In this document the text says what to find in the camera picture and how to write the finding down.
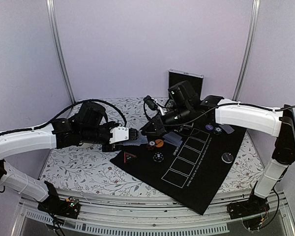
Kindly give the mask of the blue playing card deck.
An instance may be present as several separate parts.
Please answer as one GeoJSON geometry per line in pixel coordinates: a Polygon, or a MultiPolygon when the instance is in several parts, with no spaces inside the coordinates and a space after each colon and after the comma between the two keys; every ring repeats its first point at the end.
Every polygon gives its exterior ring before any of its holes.
{"type": "Polygon", "coordinates": [[[120,142],[119,145],[122,146],[140,146],[143,144],[147,144],[148,143],[148,139],[146,136],[140,136],[138,137],[136,140],[128,140],[128,141],[123,141],[120,142]]]}

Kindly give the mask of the orange big blind button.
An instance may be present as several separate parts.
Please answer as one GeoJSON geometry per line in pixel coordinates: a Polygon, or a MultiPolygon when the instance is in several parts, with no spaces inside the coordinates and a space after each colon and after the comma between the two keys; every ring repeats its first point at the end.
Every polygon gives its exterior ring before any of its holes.
{"type": "Polygon", "coordinates": [[[157,148],[161,148],[161,147],[163,147],[163,145],[164,145],[164,141],[163,140],[161,140],[161,139],[155,140],[155,146],[157,148]]]}

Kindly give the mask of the orange black chip stack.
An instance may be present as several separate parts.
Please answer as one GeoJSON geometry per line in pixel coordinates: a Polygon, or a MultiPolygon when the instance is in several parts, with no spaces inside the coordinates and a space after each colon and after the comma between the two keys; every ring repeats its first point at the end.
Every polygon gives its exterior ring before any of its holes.
{"type": "Polygon", "coordinates": [[[154,150],[155,147],[156,147],[155,141],[149,141],[149,143],[147,144],[147,149],[148,150],[154,150]]]}

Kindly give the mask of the black and green chip stack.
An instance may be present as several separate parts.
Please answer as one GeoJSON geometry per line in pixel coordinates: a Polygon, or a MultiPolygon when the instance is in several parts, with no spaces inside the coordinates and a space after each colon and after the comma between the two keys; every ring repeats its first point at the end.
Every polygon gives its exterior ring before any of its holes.
{"type": "Polygon", "coordinates": [[[164,160],[164,155],[161,152],[157,152],[153,155],[153,160],[155,162],[162,162],[164,160]]]}

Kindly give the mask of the dealt blue card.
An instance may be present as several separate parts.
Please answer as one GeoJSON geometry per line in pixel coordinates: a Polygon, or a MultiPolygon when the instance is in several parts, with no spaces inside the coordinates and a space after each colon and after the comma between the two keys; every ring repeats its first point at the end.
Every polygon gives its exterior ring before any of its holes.
{"type": "Polygon", "coordinates": [[[165,141],[175,147],[180,147],[182,144],[182,137],[167,137],[165,141]]]}
{"type": "Polygon", "coordinates": [[[181,137],[181,136],[175,132],[169,132],[163,136],[163,139],[165,140],[165,138],[167,138],[167,137],[181,137]]]}
{"type": "Polygon", "coordinates": [[[230,125],[224,124],[220,126],[227,134],[232,134],[235,131],[230,125]]]}

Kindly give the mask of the purple small blind button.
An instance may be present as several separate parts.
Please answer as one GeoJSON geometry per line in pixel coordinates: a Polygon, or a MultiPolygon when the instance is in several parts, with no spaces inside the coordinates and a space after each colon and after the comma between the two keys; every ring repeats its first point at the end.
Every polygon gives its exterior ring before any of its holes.
{"type": "Polygon", "coordinates": [[[207,124],[207,125],[205,126],[205,128],[206,128],[207,130],[209,130],[209,131],[211,131],[211,130],[214,129],[214,127],[213,127],[211,124],[207,124]]]}

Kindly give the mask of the green blue chip stack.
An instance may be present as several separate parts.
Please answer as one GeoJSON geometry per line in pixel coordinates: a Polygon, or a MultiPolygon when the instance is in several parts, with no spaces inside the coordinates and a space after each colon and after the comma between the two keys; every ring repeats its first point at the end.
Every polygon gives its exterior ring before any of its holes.
{"type": "Polygon", "coordinates": [[[216,126],[213,130],[214,135],[220,135],[222,133],[222,128],[220,126],[216,126]]]}

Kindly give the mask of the black white dealer button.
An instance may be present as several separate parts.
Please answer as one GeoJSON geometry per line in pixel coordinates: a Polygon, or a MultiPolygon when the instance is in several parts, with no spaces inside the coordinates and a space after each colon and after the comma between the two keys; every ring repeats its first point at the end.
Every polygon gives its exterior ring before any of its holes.
{"type": "Polygon", "coordinates": [[[231,164],[234,161],[233,155],[231,153],[228,153],[228,152],[222,154],[221,158],[222,158],[222,161],[227,163],[227,164],[231,164]]]}

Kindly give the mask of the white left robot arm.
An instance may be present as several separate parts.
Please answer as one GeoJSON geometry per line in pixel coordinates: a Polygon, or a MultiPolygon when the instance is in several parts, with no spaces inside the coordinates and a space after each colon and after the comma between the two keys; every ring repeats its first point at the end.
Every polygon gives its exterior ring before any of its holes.
{"type": "MultiPolygon", "coordinates": [[[[49,105],[41,108],[26,108],[23,106],[4,107],[0,104],[0,131],[37,126],[42,122],[46,122],[54,112],[55,109],[49,105]]],[[[7,161],[18,170],[37,178],[47,156],[48,151],[42,149],[12,155],[7,158],[7,161]]],[[[6,188],[4,193],[0,193],[0,206],[7,208],[15,207],[20,198],[21,195],[16,193],[16,191],[6,188]]]]}

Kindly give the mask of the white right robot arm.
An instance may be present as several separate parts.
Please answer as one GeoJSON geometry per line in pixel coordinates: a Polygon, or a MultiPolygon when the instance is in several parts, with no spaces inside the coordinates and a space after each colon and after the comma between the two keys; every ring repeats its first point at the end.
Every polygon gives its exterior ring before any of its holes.
{"type": "Polygon", "coordinates": [[[283,108],[270,108],[216,95],[201,100],[188,81],[171,86],[168,93],[174,102],[172,108],[158,104],[149,95],[143,99],[144,109],[156,111],[154,117],[147,117],[148,123],[143,127],[145,135],[161,136],[187,125],[209,122],[219,126],[243,127],[276,137],[272,160],[244,204],[248,214],[255,214],[263,207],[263,200],[269,196],[288,167],[295,162],[294,107],[285,105],[283,108]]]}

